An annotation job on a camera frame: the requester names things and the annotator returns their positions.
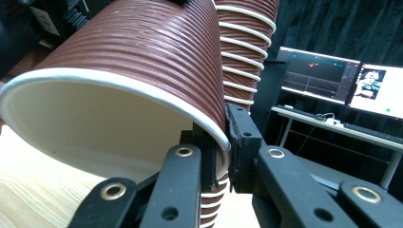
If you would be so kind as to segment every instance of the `black curtain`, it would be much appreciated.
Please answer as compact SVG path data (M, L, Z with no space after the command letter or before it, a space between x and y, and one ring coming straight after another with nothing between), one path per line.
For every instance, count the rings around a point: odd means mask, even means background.
M403 67L403 1L402 0L280 0L277 31L272 37L268 59L276 59L279 47L296 48L361 61L362 63ZM336 118L403 138L403 121L352 110L336 105L281 92L278 103L299 100L303 110L311 113L334 112ZM279 126L280 120L268 124ZM318 141L305 141L311 132L308 125L297 125L302 134L295 134L286 144L291 151L362 178L379 182L392 151L348 137L315 129L311 136ZM278 135L265 136L275 143ZM338 151L320 141L342 142L362 155ZM393 177L390 193L403 201L403 161Z

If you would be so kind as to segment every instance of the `stacked paper cup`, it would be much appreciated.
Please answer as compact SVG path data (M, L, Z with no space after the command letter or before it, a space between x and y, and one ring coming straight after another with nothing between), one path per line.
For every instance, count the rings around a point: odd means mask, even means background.
M278 0L216 0L221 30L224 99L250 109L270 37L276 30Z

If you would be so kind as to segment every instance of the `brown paper cup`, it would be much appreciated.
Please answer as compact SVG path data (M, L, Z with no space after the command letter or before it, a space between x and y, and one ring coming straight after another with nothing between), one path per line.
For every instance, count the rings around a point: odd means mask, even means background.
M142 181L182 130L223 129L220 32L211 0L114 1L0 93L1 117L25 141L103 177Z

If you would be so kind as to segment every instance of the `monitor screen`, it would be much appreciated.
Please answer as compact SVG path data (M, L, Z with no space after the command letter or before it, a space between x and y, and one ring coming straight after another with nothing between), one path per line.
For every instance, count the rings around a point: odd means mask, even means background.
M281 47L278 60L287 61L282 89L345 105L359 61Z
M348 105L403 119L403 68L362 65Z

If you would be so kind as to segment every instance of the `white desk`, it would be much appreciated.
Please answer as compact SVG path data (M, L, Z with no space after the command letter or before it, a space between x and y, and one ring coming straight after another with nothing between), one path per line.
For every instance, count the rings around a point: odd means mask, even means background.
M334 124L329 124L329 123L325 123L322 121L318 121L318 120L315 120L314 118L300 115L293 111L284 110L282 108L272 107L272 110L277 112L280 116L283 116L283 117L286 117L289 119L289 122L285 128L284 134L282 135L281 143L279 146L284 146L288 133L290 132L291 124L293 123L293 120L295 120L295 121L303 122L303 123L310 124L310 125L313 125L316 127L320 127L320 128L326 129L326 130L330 130L335 133L353 137L353 138L356 138L361 141L365 141L368 143L372 143L372 144L380 145L385 148L392 149L393 150L392 158L391 158L389 165L385 171L385 174L379 184L381 187L388 189L389 184L391 183L392 177L394 175L394 172L395 172L397 166L399 165L400 159L402 157L403 144L380 139L380 138L372 136L372 135L368 135L368 134L365 134L362 132L354 131L352 129L344 128L343 126L340 126L340 125L334 125Z

